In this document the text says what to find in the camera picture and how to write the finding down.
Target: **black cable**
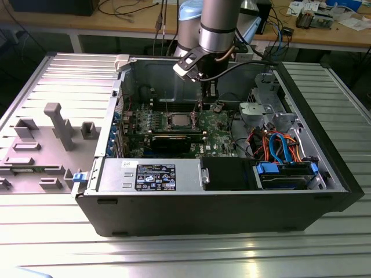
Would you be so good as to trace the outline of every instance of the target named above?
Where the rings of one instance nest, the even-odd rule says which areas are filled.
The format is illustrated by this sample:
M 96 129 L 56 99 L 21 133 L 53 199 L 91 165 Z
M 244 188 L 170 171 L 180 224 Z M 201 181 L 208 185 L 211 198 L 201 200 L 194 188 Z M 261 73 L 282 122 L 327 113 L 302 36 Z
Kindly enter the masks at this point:
M 246 138 L 239 138 L 237 140 L 234 140 L 233 138 L 233 134 L 232 134 L 232 125 L 233 125 L 233 121 L 234 121 L 234 116 L 237 114 L 237 111 L 235 111 L 232 115 L 232 119 L 231 119 L 231 123 L 230 123 L 230 126 L 229 126 L 229 130 L 230 130 L 230 134 L 231 134 L 231 138 L 232 138 L 232 143 L 235 144 L 236 147 L 238 147 L 240 150 L 242 150 L 242 152 L 245 154 L 245 156 L 247 157 L 249 155 L 248 152 L 246 152 L 244 150 L 244 148 L 242 148 L 240 145 L 237 144 L 237 141 L 239 140 L 242 140 L 242 139 L 246 139 Z
M 8 7 L 5 5 L 5 1 L 4 0 L 2 0 L 2 4 L 3 4 L 3 6 L 4 6 L 4 8 L 5 8 L 5 10 L 7 11 L 7 13 L 8 13 L 8 15 L 10 15 L 10 17 L 13 19 L 13 21 L 15 22 L 15 23 L 17 23 L 18 25 L 19 25 L 19 27 L 21 27 L 22 29 L 23 29 L 23 31 L 25 31 L 29 36 L 30 36 L 30 38 L 42 49 L 42 51 L 44 51 L 45 53 L 46 53 L 46 50 L 45 50 L 45 48 L 44 47 L 42 47 L 42 45 L 23 27 L 23 25 L 22 24 L 20 24 L 17 20 L 16 20 L 16 18 L 10 13 L 10 11 L 8 10 Z
M 287 55 L 288 52 L 289 52 L 290 42 L 291 42 L 291 40 L 292 40 L 292 36 L 287 36 L 287 38 L 288 38 L 288 48 L 287 48 L 286 51 L 285 51 L 285 55 L 283 56 L 282 61 L 285 61 L 286 55 Z
M 178 36 L 178 31 L 179 31 L 179 0 L 176 0 L 176 32 L 172 41 L 170 42 L 168 51 L 166 51 L 166 56 L 170 54 L 170 49 L 173 45 L 173 42 L 175 41 L 176 36 Z
M 236 100 L 238 100 L 240 103 L 242 103 L 243 102 L 243 100 L 241 100 L 235 93 L 233 93 L 233 92 L 226 92 L 226 93 L 223 93 L 223 94 L 221 94 L 221 95 L 219 95 L 219 97 L 218 97 L 218 99 L 216 100 L 216 101 L 220 101 L 220 98 L 222 97 L 222 96 L 225 96 L 226 94 L 230 94 L 230 95 L 232 95 L 232 96 L 234 96 L 235 98 L 236 98 Z
M 238 68 L 238 67 L 240 67 L 242 65 L 248 65 L 248 64 L 277 65 L 277 63 L 273 63 L 273 62 L 269 62 L 269 61 L 247 61 L 247 62 L 243 62 L 243 63 L 239 63 L 237 65 L 234 65 L 233 67 L 227 68 L 225 71 L 223 71 L 222 73 L 220 73 L 220 74 L 218 74 L 218 75 L 216 75 L 214 77 L 205 78 L 205 79 L 197 78 L 197 81 L 200 81 L 200 82 L 212 81 L 212 80 L 221 78 L 223 75 L 229 73 L 230 71 L 234 70 L 235 68 Z
M 132 6 L 135 6 L 137 4 L 140 3 L 140 0 L 137 0 L 137 2 L 135 2 L 134 4 L 129 4 L 129 5 L 121 5 L 121 6 L 118 6 L 117 8 L 115 7 L 115 3 L 114 3 L 114 0 L 111 0 L 111 3 L 112 3 L 112 9 L 114 10 L 114 13 L 120 13 L 119 12 L 119 9 L 121 8 L 125 8 L 125 7 L 132 7 Z M 126 17 L 121 17 L 119 14 L 116 14 L 115 15 L 118 19 L 122 19 L 122 20 L 126 20 L 130 23 L 134 23 L 134 20 L 130 19 L 130 18 L 127 18 L 127 17 L 132 17 L 131 14 L 126 14 L 124 16 Z
M 119 96 L 118 99 L 117 99 L 117 101 L 116 101 L 117 104 L 120 103 L 120 100 L 121 100 L 121 98 L 122 98 L 123 96 L 130 97 L 130 95 L 122 93 L 121 96 Z
M 155 25 L 156 34 L 155 34 L 155 39 L 153 40 L 153 45 L 152 45 L 152 55 L 153 55 L 153 56 L 155 56 L 155 44 L 156 44 L 157 36 L 158 36 L 159 31 L 160 31 L 161 28 L 162 28 L 162 20 L 163 20 L 163 17 L 162 17 L 163 3 L 164 3 L 164 0 L 161 1 L 160 13 L 158 14 L 158 17 L 157 17 L 157 20 L 156 20 L 156 25 Z
M 153 56 L 155 56 L 155 45 L 156 45 L 157 36 L 158 36 L 158 31 L 156 31 L 155 38 L 154 38 L 153 44 L 152 44 L 152 55 Z
M 262 60 L 265 60 L 265 59 L 267 58 L 266 56 L 264 56 L 263 54 L 261 54 L 259 51 L 256 51 L 256 50 L 251 46 L 251 44 L 249 44 L 249 43 L 245 40 L 245 38 L 242 36 L 241 32 L 240 32 L 239 29 L 237 29 L 237 28 L 236 28 L 236 33 L 237 33 L 237 35 L 239 36 L 239 38 L 242 40 L 242 42 L 243 42 L 244 44 L 250 46 L 251 49 L 253 50 L 253 52 L 254 52 L 256 55 L 258 55 L 259 57 L 261 57 Z
M 137 9 L 137 10 L 133 10 L 133 11 L 131 11 L 131 12 L 127 12 L 127 13 L 107 13 L 107 12 L 103 11 L 103 10 L 101 9 L 101 7 L 102 7 L 103 4 L 107 3 L 108 1 L 110 1 L 110 0 L 104 0 L 101 4 L 99 4 L 99 5 L 98 5 L 98 10 L 99 10 L 99 12 L 104 13 L 104 14 L 107 14 L 107 15 L 109 15 L 109 16 L 124 16 L 124 15 L 126 15 L 126 14 L 136 13 L 136 12 L 139 12 L 140 10 L 148 9 L 148 8 L 151 8 L 151 7 L 154 7 L 154 6 L 157 6 L 157 5 L 158 5 L 158 3 L 155 3 L 155 4 L 153 4 L 153 5 L 146 6 L 146 7 L 143 7 L 143 8 Z
M 275 11 L 275 9 L 272 8 L 272 11 L 274 12 L 274 16 L 270 16 L 270 15 L 269 15 L 269 17 L 272 17 L 273 19 L 277 20 L 277 26 L 278 26 L 278 28 L 281 30 L 282 27 L 283 27 L 283 23 L 282 23 L 282 21 L 278 18 L 278 16 L 277 16 L 277 12 Z
M 271 46 L 271 49 L 267 51 L 267 54 L 266 54 L 267 57 L 268 56 L 269 57 L 272 56 L 272 50 L 273 50 L 274 46 L 276 45 L 276 43 L 278 42 L 278 38 L 279 38 L 279 35 L 277 35 L 276 40 L 274 41 L 273 45 Z
M 364 57 L 359 62 L 360 65 L 362 65 L 363 61 L 365 61 L 367 55 L 370 53 L 370 50 L 371 50 L 371 45 L 370 45 L 369 49 L 367 50 L 366 54 L 364 55 Z
M 168 0 L 165 1 L 165 14 L 163 16 L 163 32 L 162 32 L 162 42 L 161 42 L 161 56 L 163 52 L 163 42 L 165 40 L 165 28 L 166 28 L 166 14 L 168 12 Z
M 286 54 L 289 51 L 290 42 L 292 40 L 291 36 L 288 36 L 288 35 L 286 35 L 286 36 L 288 38 L 288 42 L 281 49 L 277 48 L 275 52 L 271 53 L 271 55 L 280 56 L 280 55 L 285 54 L 285 57 L 286 57 Z M 284 52 L 281 52 L 280 54 L 277 54 L 277 52 L 282 51 L 284 48 L 286 48 L 286 50 Z

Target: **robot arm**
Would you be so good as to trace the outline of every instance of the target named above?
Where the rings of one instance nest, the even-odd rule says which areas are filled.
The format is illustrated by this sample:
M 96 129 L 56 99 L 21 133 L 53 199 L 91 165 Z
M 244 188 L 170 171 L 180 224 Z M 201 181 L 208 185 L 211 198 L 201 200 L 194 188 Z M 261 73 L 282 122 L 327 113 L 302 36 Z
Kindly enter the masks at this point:
M 245 27 L 244 36 L 251 41 L 260 18 L 239 14 L 241 0 L 190 0 L 180 8 L 179 47 L 176 56 L 183 56 L 174 66 L 182 78 L 196 81 L 210 78 L 228 67 L 229 55 L 234 51 L 237 25 Z

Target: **aluminum workbench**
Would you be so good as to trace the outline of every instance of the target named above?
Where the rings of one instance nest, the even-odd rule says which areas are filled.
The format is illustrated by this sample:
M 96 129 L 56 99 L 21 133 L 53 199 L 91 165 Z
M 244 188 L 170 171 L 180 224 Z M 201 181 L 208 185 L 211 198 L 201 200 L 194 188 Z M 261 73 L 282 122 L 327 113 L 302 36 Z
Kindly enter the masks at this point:
M 93 119 L 100 127 L 117 78 L 114 61 L 112 55 L 46 57 L 0 121 L 0 158 L 17 118 L 32 115 L 51 126 L 42 113 L 48 101 L 68 108 L 73 126 Z M 97 235 L 69 193 L 0 195 L 1 265 L 62 278 L 371 276 L 370 115 L 340 80 L 324 76 L 327 93 L 305 86 L 310 77 L 300 77 L 308 70 L 301 66 L 295 82 L 366 193 L 348 210 L 327 214 L 304 232 L 119 238 Z M 343 86 L 342 95 L 331 93 L 331 82 Z M 73 92 L 64 90 L 77 83 Z M 86 118 L 74 116 L 81 109 Z

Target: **electrical wire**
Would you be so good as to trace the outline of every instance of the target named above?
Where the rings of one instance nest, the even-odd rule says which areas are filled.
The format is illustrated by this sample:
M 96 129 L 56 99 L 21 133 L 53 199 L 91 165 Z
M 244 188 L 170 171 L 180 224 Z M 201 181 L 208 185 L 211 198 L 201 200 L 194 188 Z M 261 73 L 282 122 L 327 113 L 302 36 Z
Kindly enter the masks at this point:
M 122 93 L 122 94 L 118 97 L 118 99 L 117 99 L 117 104 L 120 102 L 120 100 L 121 100 L 121 98 L 122 98 L 123 96 L 127 96 L 127 97 L 129 97 L 128 94 L 124 94 L 124 93 Z
M 299 155 L 299 146 L 298 145 L 296 146 L 296 154 L 297 154 L 297 158 L 298 158 L 299 162 L 303 162 L 302 159 L 300 158 L 300 155 Z
M 237 35 L 239 36 L 240 40 L 241 40 L 244 44 L 250 46 L 251 49 L 253 50 L 253 52 L 254 52 L 256 55 L 258 55 L 259 57 L 261 57 L 262 60 L 265 60 L 265 59 L 267 58 L 267 56 L 264 56 L 264 55 L 261 54 L 259 51 L 257 51 L 255 48 L 253 48 L 253 47 L 251 46 L 251 44 L 249 44 L 249 43 L 245 40 L 245 38 L 243 37 L 243 35 L 242 35 L 241 32 L 239 31 L 239 29 L 237 29 L 237 28 L 236 28 L 236 33 L 237 33 Z
M 271 155 L 278 161 L 278 162 L 280 162 L 281 164 L 282 164 L 282 161 L 281 161 L 281 159 L 274 153 L 274 147 L 273 147 L 273 141 L 274 141 L 274 138 L 276 137 L 276 136 L 278 136 L 280 139 L 281 139 L 281 141 L 282 141 L 282 148 L 283 148 L 283 153 L 284 153 L 284 155 L 285 155 L 285 159 L 286 159 L 286 161 L 287 162 L 292 162 L 292 157 L 290 156 L 290 154 L 289 154 L 289 151 L 288 151 L 288 145 L 287 145 L 287 142 L 286 142 L 286 140 L 285 140 L 285 138 L 284 138 L 284 136 L 283 135 L 281 135 L 281 134 L 278 134 L 278 133 L 274 133 L 272 136 L 271 136 L 271 138 L 269 139 L 269 150 L 270 150 L 270 152 L 271 152 Z
M 128 113 L 129 111 L 130 111 L 130 109 L 131 109 L 131 107 L 132 107 L 132 97 L 131 96 L 129 96 L 129 108 L 128 108 L 128 110 L 126 111 L 126 113 Z
M 226 94 L 230 94 L 230 95 L 234 96 L 234 97 L 236 98 L 236 100 L 238 100 L 240 103 L 243 102 L 243 100 L 241 100 L 241 99 L 237 96 L 237 94 L 232 93 L 232 92 L 226 92 L 226 93 L 223 93 L 223 94 L 219 95 L 219 97 L 218 97 L 218 99 L 217 99 L 216 101 L 220 100 L 220 98 L 221 98 L 222 96 L 225 96 Z
M 230 57 L 230 55 L 233 53 L 234 50 L 235 50 L 235 46 L 232 45 L 232 47 L 226 52 L 226 54 L 223 57 L 215 58 L 215 62 L 223 62 L 225 59 Z
M 153 5 L 146 6 L 146 7 L 143 7 L 143 8 L 137 9 L 137 10 L 132 10 L 131 12 L 126 12 L 126 13 L 119 13 L 119 12 L 117 12 L 117 13 L 108 13 L 108 12 L 105 12 L 105 11 L 103 11 L 103 10 L 101 9 L 101 7 L 102 7 L 105 3 L 107 3 L 108 1 L 110 1 L 110 0 L 104 0 L 101 4 L 99 4 L 99 5 L 98 5 L 98 10 L 99 10 L 99 12 L 104 13 L 104 14 L 107 14 L 107 15 L 109 15 L 109 16 L 116 16 L 116 15 L 124 16 L 124 15 L 127 15 L 127 14 L 136 13 L 136 12 L 139 12 L 140 10 L 148 9 L 148 8 L 151 8 L 151 7 L 154 7 L 154 6 L 157 6 L 157 5 L 158 5 L 158 3 L 155 3 L 155 4 L 153 4 Z
M 268 146 L 266 140 L 267 137 L 265 136 L 265 133 L 263 134 L 263 149 L 264 149 L 264 160 L 268 161 L 269 160 L 269 151 L 268 151 Z
M 163 16 L 161 56 L 162 56 L 162 52 L 163 52 L 163 42 L 165 40 L 165 28 L 166 28 L 166 14 L 167 14 L 167 12 L 168 12 L 168 0 L 165 1 L 165 14 Z
M 20 24 L 17 20 L 16 20 L 16 18 L 10 13 L 10 11 L 9 11 L 9 9 L 8 9 L 8 7 L 5 5 L 5 1 L 4 0 L 2 0 L 2 4 L 3 4 L 3 6 L 4 6 L 4 8 L 5 8 L 5 10 L 6 10 L 6 12 L 8 13 L 8 15 L 10 15 L 10 17 L 13 19 L 13 21 L 16 23 L 16 24 L 18 24 L 19 25 L 19 27 L 21 27 L 22 29 L 23 29 L 23 31 L 25 31 L 29 36 L 30 36 L 30 38 L 40 47 L 40 49 L 42 50 L 42 51 L 44 51 L 45 53 L 46 53 L 46 50 L 45 50 L 45 48 L 44 47 L 42 47 L 42 45 L 23 27 L 23 25 L 22 24 Z
M 292 157 L 294 158 L 294 162 L 297 162 L 296 156 L 292 148 L 289 148 L 290 153 L 292 154 Z
M 266 54 L 266 57 L 271 57 L 272 56 L 272 50 L 273 48 L 275 47 L 276 43 L 278 42 L 278 39 L 279 39 L 279 36 L 278 34 L 276 34 L 277 37 L 276 37 L 276 40 L 273 42 L 273 45 L 271 46 L 271 49 L 267 51 L 267 54 Z
M 155 28 L 156 28 L 156 34 L 155 34 L 155 38 L 154 38 L 154 40 L 153 40 L 153 44 L 152 44 L 152 55 L 153 55 L 153 56 L 155 56 L 155 45 L 156 45 L 157 36 L 158 36 L 158 33 L 160 32 L 160 30 L 161 30 L 161 28 L 162 28 L 162 21 L 163 21 L 163 17 L 162 17 L 163 3 L 164 3 L 164 0 L 161 1 L 160 13 L 158 14 L 157 21 L 156 21 L 156 25 L 155 25 Z
M 179 31 L 179 0 L 176 0 L 176 32 L 174 37 L 172 38 L 172 41 L 170 42 L 168 51 L 166 51 L 166 56 L 170 54 L 170 49 L 173 45 L 173 42 L 175 41 L 176 36 L 178 36 L 178 31 Z
M 277 21 L 277 26 L 278 26 L 278 28 L 281 30 L 281 26 L 282 26 L 282 28 L 283 28 L 283 23 L 282 23 L 282 21 L 278 18 L 278 16 L 277 16 L 277 12 L 275 11 L 275 9 L 274 8 L 272 8 L 271 9 L 273 12 L 274 12 L 274 15 L 275 16 L 271 16 L 271 15 L 269 15 L 268 17 L 269 18 L 272 18 L 272 19 L 275 19 L 276 21 Z M 267 21 L 267 23 L 268 24 L 275 24 L 273 21 Z M 278 41 L 278 39 L 279 39 L 279 35 L 277 34 L 277 33 L 275 33 L 276 35 L 277 35 L 277 38 L 276 38 L 276 40 L 274 41 L 274 43 L 273 43 L 273 45 L 271 46 L 271 49 L 267 52 L 267 55 L 268 56 L 271 56 L 271 52 L 272 52 L 272 50 L 273 50 L 273 48 L 274 48 L 274 46 L 276 45 L 276 43 L 277 43 L 277 41 Z
M 153 56 L 155 56 L 155 46 L 156 46 L 156 40 L 157 40 L 158 32 L 159 31 L 156 31 L 155 38 L 154 38 L 153 44 L 152 44 L 152 55 Z
M 113 9 L 114 13 L 120 13 L 120 12 L 119 12 L 119 9 L 124 8 L 124 7 L 132 7 L 132 6 L 135 6 L 135 5 L 137 5 L 138 3 L 140 3 L 140 0 L 137 0 L 137 2 L 135 2 L 134 4 L 121 5 L 121 6 L 117 7 L 117 8 L 115 7 L 115 0 L 111 0 L 111 3 L 112 3 L 112 9 Z M 115 16 L 116 16 L 118 19 L 126 20 L 126 21 L 128 21 L 128 22 L 130 22 L 130 23 L 134 23 L 134 20 L 126 18 L 126 17 L 132 17 L 131 14 L 126 14 L 126 15 L 124 15 L 124 16 L 126 16 L 126 17 L 121 17 L 119 14 L 116 14 Z
M 277 51 L 280 51 L 281 49 L 281 45 L 282 45 L 282 34 L 281 34 L 281 30 L 279 29 L 279 27 L 276 25 L 276 24 L 272 24 L 272 26 L 274 26 L 276 29 L 277 29 L 277 32 L 278 32 L 278 38 L 279 38 L 279 43 L 278 43 L 278 50 Z
M 22 62 L 23 62 L 23 63 L 24 63 L 24 61 L 23 61 L 23 51 L 24 51 L 24 47 L 26 46 L 27 39 L 28 39 L 29 37 L 30 37 L 30 35 L 27 35 L 26 39 L 24 39 L 23 46 L 22 46 L 21 59 L 22 59 Z
M 350 80 L 350 84 L 349 84 L 349 87 L 352 88 L 354 87 L 354 85 L 357 83 L 357 81 L 360 79 L 360 77 L 362 76 L 362 70 L 364 68 L 364 64 L 363 62 L 366 60 L 368 54 L 370 53 L 371 51 L 371 45 L 370 47 L 368 48 L 366 54 L 362 57 L 362 54 L 360 53 L 360 59 L 359 59 L 359 65 L 357 66 L 357 69 L 355 70 L 355 72 L 352 74 L 352 77 L 351 77 L 351 80 Z
M 280 8 L 280 10 L 278 10 L 278 13 L 281 16 L 289 17 L 288 20 L 290 20 L 292 18 L 292 15 L 297 15 L 298 16 L 298 14 L 296 14 L 295 11 L 292 8 L 290 8 L 290 6 L 278 6 L 278 7 L 274 7 L 274 8 Z M 281 12 L 283 9 L 286 9 L 286 8 L 291 10 L 291 14 Z
M 218 78 L 221 78 L 222 76 L 224 76 L 225 74 L 229 73 L 230 71 L 234 70 L 235 68 L 238 68 L 238 67 L 241 67 L 243 65 L 248 65 L 248 64 L 256 64 L 256 65 L 277 65 L 277 63 L 273 63 L 273 62 L 270 62 L 270 61 L 246 61 L 246 62 L 243 62 L 243 63 L 239 63 L 237 65 L 234 65 L 233 67 L 230 67 L 230 68 L 227 68 L 225 71 L 221 72 L 220 74 L 214 76 L 214 77 L 210 77 L 210 78 L 197 78 L 197 81 L 200 81 L 200 82 L 207 82 L 207 81 L 212 81 L 212 80 L 215 80 L 215 79 L 218 79 Z
M 282 60 L 285 59 L 285 57 L 286 57 L 286 55 L 287 55 L 287 53 L 289 51 L 289 48 L 290 48 L 290 42 L 292 40 L 292 37 L 291 36 L 288 36 L 288 35 L 286 35 L 286 36 L 287 36 L 288 42 L 284 46 L 281 47 L 281 50 L 284 49 L 284 51 L 281 51 L 281 53 L 278 53 L 279 52 L 279 49 L 277 49 L 276 51 L 274 51 L 274 52 L 271 53 L 271 55 L 273 55 L 275 57 L 278 57 L 278 56 L 281 56 L 281 55 L 284 54 L 284 57 L 282 58 Z
M 235 115 L 237 114 L 237 112 L 238 111 L 235 111 L 234 113 L 233 113 L 233 115 L 232 115 L 232 119 L 231 119 L 231 123 L 230 123 L 230 125 L 229 125 L 229 131 L 230 131 L 230 134 L 231 134 L 231 139 L 232 139 L 232 143 L 231 144 L 235 144 L 235 146 L 237 147 L 237 148 L 239 148 L 240 150 L 242 150 L 242 152 L 245 154 L 245 156 L 247 157 L 247 156 L 250 156 L 250 154 L 244 149 L 244 148 L 242 148 L 240 145 L 238 145 L 237 144 L 237 141 L 240 141 L 240 140 L 242 140 L 242 139 L 244 139 L 244 140 L 246 140 L 247 138 L 239 138 L 239 139 L 237 139 L 237 140 L 234 140 L 234 137 L 233 137 L 233 134 L 232 134 L 232 125 L 233 125 L 233 121 L 234 121 L 234 117 L 235 117 Z

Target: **warning label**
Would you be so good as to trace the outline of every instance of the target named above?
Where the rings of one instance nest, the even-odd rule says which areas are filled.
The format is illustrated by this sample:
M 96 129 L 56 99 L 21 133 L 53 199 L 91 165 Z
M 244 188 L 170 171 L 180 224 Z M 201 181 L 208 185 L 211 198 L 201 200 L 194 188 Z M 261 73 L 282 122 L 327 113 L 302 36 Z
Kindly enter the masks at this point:
M 175 191 L 175 165 L 137 165 L 137 191 Z

